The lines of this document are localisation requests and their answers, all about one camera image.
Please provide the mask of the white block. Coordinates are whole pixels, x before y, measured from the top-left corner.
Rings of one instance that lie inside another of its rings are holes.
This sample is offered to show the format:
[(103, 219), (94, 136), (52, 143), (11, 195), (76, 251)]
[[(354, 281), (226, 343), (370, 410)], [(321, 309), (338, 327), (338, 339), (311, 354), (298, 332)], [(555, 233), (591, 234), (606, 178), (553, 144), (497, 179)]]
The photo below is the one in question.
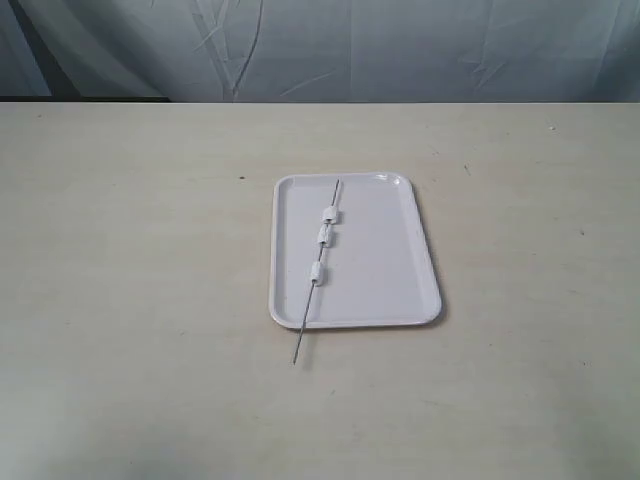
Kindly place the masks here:
[(322, 212), (322, 222), (328, 225), (334, 225), (339, 221), (339, 211), (336, 205), (326, 207)]
[(333, 225), (332, 224), (322, 224), (318, 236), (317, 243), (321, 248), (329, 248), (332, 245), (333, 238)]
[(320, 286), (326, 277), (326, 267), (322, 261), (315, 261), (310, 270), (310, 282), (312, 285)]

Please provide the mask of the white block top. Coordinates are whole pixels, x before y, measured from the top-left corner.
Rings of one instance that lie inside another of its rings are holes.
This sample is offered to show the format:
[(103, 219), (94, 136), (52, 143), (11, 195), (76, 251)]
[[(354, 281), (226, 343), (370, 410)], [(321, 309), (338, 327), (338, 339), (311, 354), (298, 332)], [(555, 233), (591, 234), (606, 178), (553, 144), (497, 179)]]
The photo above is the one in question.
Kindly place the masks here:
[(322, 212), (322, 222), (328, 225), (334, 225), (339, 221), (339, 211), (336, 205), (326, 207)]

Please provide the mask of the white block bottom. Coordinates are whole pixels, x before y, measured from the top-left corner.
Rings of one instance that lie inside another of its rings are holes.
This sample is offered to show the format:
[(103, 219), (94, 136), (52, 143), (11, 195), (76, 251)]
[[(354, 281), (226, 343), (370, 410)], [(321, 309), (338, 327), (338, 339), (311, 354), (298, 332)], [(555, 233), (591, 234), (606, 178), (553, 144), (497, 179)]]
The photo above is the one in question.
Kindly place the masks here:
[(320, 286), (326, 277), (326, 267), (322, 261), (315, 261), (310, 270), (310, 282), (312, 285)]

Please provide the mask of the thin metal skewer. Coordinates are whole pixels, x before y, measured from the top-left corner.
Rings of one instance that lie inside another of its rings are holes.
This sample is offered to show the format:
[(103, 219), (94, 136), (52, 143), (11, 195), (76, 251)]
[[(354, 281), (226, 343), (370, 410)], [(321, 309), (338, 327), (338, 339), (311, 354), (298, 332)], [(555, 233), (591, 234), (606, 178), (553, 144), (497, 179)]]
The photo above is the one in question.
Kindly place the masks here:
[[(341, 184), (340, 179), (337, 179), (336, 182), (335, 182), (335, 185), (334, 185), (334, 191), (333, 191), (333, 194), (332, 194), (332, 199), (331, 199), (330, 205), (336, 205), (336, 203), (337, 203), (337, 195), (338, 195), (338, 190), (339, 190), (340, 184)], [(325, 250), (326, 250), (326, 248), (321, 248), (320, 245), (318, 244), (318, 254), (316, 256), (316, 259), (313, 261), (313, 263), (315, 261), (322, 261), (323, 254), (324, 254)], [(305, 305), (305, 309), (304, 309), (304, 314), (303, 314), (301, 325), (300, 325), (300, 328), (299, 328), (299, 331), (298, 331), (296, 345), (295, 345), (295, 349), (294, 349), (294, 353), (293, 353), (293, 357), (292, 357), (292, 364), (293, 365), (296, 365), (297, 362), (298, 362), (302, 339), (303, 339), (303, 336), (304, 336), (304, 333), (305, 333), (305, 330), (306, 330), (306, 327), (307, 327), (307, 323), (308, 323), (308, 316), (309, 316), (309, 312), (310, 312), (311, 302), (312, 302), (312, 299), (313, 299), (314, 291), (316, 290), (317, 287), (318, 286), (312, 285), (311, 282), (310, 282), (309, 291), (308, 291), (307, 300), (306, 300), (306, 305)]]

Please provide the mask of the white plastic tray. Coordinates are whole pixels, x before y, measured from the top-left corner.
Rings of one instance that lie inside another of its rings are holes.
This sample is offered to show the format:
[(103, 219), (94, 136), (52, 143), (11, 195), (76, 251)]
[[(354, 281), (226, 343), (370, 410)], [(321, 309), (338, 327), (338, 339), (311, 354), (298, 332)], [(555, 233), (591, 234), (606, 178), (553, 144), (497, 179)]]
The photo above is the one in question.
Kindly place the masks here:
[(391, 172), (291, 175), (274, 188), (269, 312), (300, 328), (322, 212), (341, 184), (310, 329), (426, 325), (442, 299), (411, 182)]

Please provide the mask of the white backdrop curtain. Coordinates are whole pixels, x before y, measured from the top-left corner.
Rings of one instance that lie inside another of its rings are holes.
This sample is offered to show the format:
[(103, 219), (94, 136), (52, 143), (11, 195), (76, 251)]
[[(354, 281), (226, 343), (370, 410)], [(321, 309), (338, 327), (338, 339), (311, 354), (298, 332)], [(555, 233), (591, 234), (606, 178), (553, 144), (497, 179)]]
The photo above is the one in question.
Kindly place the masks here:
[(635, 102), (635, 1), (5, 1), (1, 94)]

